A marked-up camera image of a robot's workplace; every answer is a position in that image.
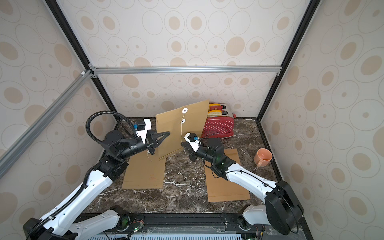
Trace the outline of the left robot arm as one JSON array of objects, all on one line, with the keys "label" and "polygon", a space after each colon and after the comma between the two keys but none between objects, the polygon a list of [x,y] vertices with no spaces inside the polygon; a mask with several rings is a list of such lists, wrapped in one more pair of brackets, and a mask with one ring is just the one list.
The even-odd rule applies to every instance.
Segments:
[{"label": "left robot arm", "polygon": [[[128,138],[119,130],[98,139],[91,131],[91,122],[101,115],[113,115],[131,127]],[[128,159],[141,152],[155,154],[156,148],[170,135],[151,129],[151,121],[143,120],[134,125],[126,116],[114,111],[99,111],[86,121],[87,134],[102,146],[106,154],[87,170],[82,183],[60,204],[40,219],[31,218],[23,226],[28,240],[87,240],[123,222],[126,215],[118,210],[107,210],[90,219],[76,223],[84,209],[128,167]]]}]

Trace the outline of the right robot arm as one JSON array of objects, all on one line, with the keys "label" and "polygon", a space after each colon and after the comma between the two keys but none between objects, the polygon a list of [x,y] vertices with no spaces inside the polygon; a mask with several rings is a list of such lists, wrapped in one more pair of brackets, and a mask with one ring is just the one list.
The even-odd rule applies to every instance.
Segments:
[{"label": "right robot arm", "polygon": [[182,147],[189,153],[191,161],[200,158],[208,162],[208,169],[214,178],[222,178],[235,183],[258,197],[263,206],[245,207],[237,218],[239,227],[248,231],[254,225],[270,225],[282,235],[298,233],[299,220],[304,213],[300,201],[292,187],[285,181],[262,178],[245,168],[224,152],[219,138],[211,138],[204,146],[194,133],[187,133]]}]

